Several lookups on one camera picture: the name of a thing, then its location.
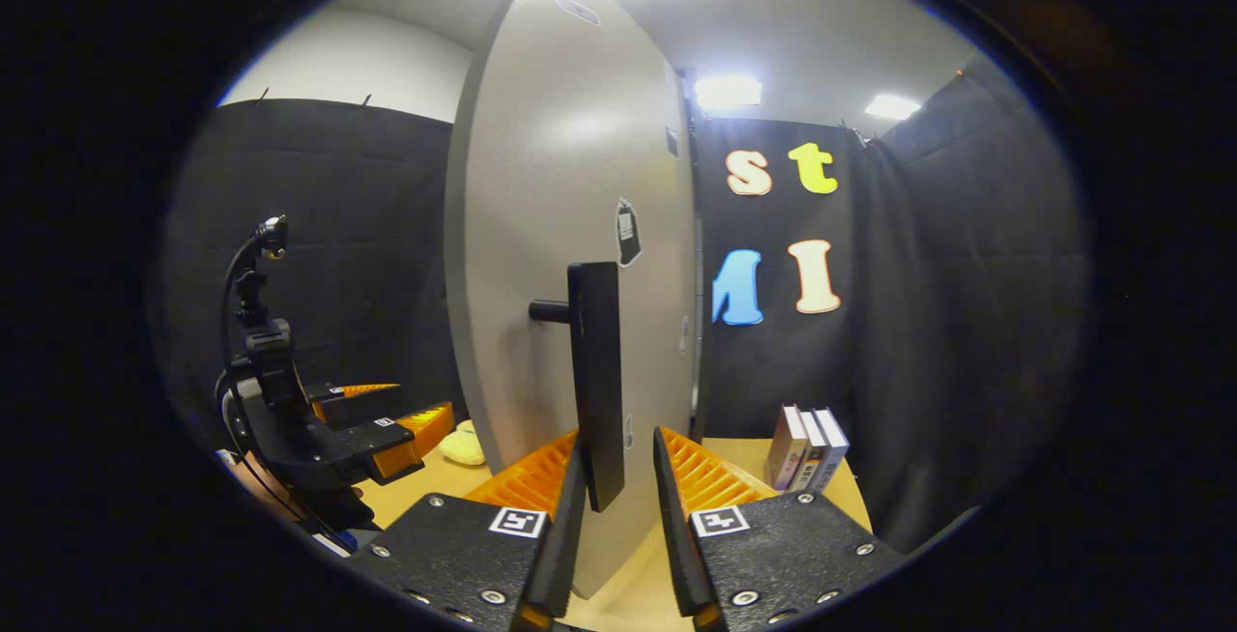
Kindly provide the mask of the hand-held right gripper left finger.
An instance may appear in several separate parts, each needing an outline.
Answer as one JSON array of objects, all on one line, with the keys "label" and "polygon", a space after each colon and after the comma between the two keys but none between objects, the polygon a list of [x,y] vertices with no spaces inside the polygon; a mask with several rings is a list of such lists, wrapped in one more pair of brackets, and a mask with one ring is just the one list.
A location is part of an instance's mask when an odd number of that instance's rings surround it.
[{"label": "hand-held right gripper left finger", "polygon": [[552,631],[569,607],[586,501],[569,430],[465,497],[421,497],[350,565],[455,626]]}]

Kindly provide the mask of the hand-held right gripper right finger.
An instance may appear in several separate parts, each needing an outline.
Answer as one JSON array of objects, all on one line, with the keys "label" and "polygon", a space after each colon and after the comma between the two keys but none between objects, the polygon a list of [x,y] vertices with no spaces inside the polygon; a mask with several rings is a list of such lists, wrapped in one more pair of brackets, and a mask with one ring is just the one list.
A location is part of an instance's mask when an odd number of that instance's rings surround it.
[{"label": "hand-held right gripper right finger", "polygon": [[905,566],[826,496],[778,493],[675,430],[653,430],[652,464],[677,609],[696,631],[792,630]]}]

